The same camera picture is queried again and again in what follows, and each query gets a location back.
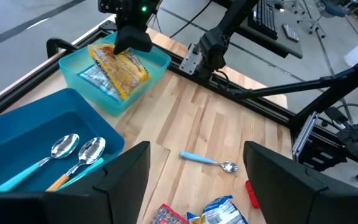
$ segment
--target gray floor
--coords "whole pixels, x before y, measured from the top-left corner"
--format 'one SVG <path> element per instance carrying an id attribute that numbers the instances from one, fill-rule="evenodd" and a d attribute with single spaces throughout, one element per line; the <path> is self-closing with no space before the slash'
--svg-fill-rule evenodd
<path id="1" fill-rule="evenodd" d="M 34 0 L 0 0 L 0 34 L 68 2 L 70 0 L 49 0 L 48 3 Z M 78 2 L 80 3 L 76 6 L 0 43 L 0 91 L 46 59 L 45 42 L 48 38 L 75 40 L 109 16 L 98 12 L 96 0 Z M 207 2 L 208 0 L 163 0 L 158 12 L 162 33 L 172 35 Z M 305 0 L 305 3 L 310 16 L 317 18 L 319 13 L 313 0 Z M 185 45 L 197 42 L 205 30 L 220 21 L 225 11 L 225 8 L 212 2 L 193 25 L 185 28 L 174 39 Z M 299 18 L 301 17 L 309 17 L 309 14 L 299 15 Z M 351 16 L 322 18 L 321 25 L 327 34 L 325 39 L 320 39 L 316 34 L 309 35 L 308 25 L 299 25 L 298 35 L 302 43 L 303 59 L 291 55 L 281 58 L 234 34 L 231 42 L 245 50 L 231 45 L 225 54 L 227 65 L 267 86 L 313 80 L 347 69 L 343 56 L 358 44 L 358 20 Z M 156 22 L 153 28 L 158 30 Z M 288 107 L 298 112 L 321 93 L 311 90 L 287 94 Z M 358 89 L 347 95 L 345 100 L 347 103 L 358 103 Z M 350 107 L 349 110 L 351 118 L 358 122 L 358 108 Z M 349 175 L 343 174 L 342 179 L 348 180 Z"/>

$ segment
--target light blue bin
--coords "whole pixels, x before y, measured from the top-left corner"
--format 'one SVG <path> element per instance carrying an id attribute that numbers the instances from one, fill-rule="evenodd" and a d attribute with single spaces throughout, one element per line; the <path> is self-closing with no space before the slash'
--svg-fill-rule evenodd
<path id="1" fill-rule="evenodd" d="M 116 40 L 116 33 L 96 41 L 94 44 L 110 43 Z M 143 66 L 149 71 L 150 78 L 138 86 L 127 99 L 119 101 L 106 95 L 99 88 L 81 78 L 78 74 L 84 72 L 90 66 L 94 65 L 93 59 L 89 56 L 88 47 L 84 47 L 76 52 L 67 55 L 59 60 L 60 70 L 65 77 L 66 83 L 70 88 L 77 90 L 81 95 L 91 100 L 100 108 L 112 116 L 119 116 L 139 97 L 141 97 L 150 87 L 152 87 L 166 71 L 171 58 L 156 47 L 152 47 L 149 53 L 133 50 L 133 53 L 139 58 Z"/>

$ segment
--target metal spoon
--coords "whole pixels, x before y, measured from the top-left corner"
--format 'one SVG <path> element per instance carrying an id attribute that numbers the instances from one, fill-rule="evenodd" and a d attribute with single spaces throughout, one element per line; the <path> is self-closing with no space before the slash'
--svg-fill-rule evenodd
<path id="1" fill-rule="evenodd" d="M 49 157 L 43 158 L 29 168 L 23 170 L 20 174 L 9 179 L 0 185 L 0 192 L 8 192 L 21 183 L 24 179 L 34 173 L 42 165 L 51 159 L 61 159 L 68 155 L 77 147 L 80 137 L 77 134 L 69 134 L 59 139 L 53 146 Z"/>
<path id="2" fill-rule="evenodd" d="M 101 137 L 96 137 L 89 140 L 83 147 L 80 149 L 78 153 L 78 163 L 75 164 L 71 169 L 67 171 L 67 173 L 63 174 L 59 179 L 57 179 L 46 191 L 53 192 L 60 188 L 68 179 L 70 175 L 74 173 L 80 166 L 82 165 L 90 165 L 97 161 L 106 145 L 106 140 Z"/>
<path id="3" fill-rule="evenodd" d="M 226 172 L 235 172 L 235 171 L 239 170 L 239 166 L 237 164 L 235 164 L 234 162 L 230 162 L 230 161 L 219 163 L 219 162 L 213 161 L 212 159 L 208 159 L 203 156 L 198 156 L 196 154 L 192 154 L 192 153 L 189 153 L 186 151 L 180 152 L 180 156 L 182 156 L 185 159 L 192 160 L 192 161 L 204 162 L 207 164 L 220 166 Z"/>

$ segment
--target blue snack bag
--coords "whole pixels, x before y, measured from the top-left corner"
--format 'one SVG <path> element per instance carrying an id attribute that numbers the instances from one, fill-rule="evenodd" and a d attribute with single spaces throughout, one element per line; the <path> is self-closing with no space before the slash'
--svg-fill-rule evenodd
<path id="1" fill-rule="evenodd" d="M 190 224 L 248 224 L 236 206 L 229 201 L 230 198 L 233 196 L 227 195 L 213 200 L 207 204 L 200 217 L 188 212 L 187 220 Z"/>

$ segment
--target red clip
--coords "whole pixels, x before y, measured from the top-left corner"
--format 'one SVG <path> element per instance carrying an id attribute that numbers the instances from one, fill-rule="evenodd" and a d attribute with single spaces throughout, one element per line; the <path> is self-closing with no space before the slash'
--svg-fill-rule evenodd
<path id="1" fill-rule="evenodd" d="M 247 189 L 247 192 L 248 192 L 248 195 L 249 195 L 249 199 L 251 200 L 251 205 L 254 208 L 259 208 L 258 201 L 256 200 L 254 191 L 252 190 L 252 187 L 251 187 L 251 184 L 250 184 L 249 180 L 246 181 L 246 189 Z"/>

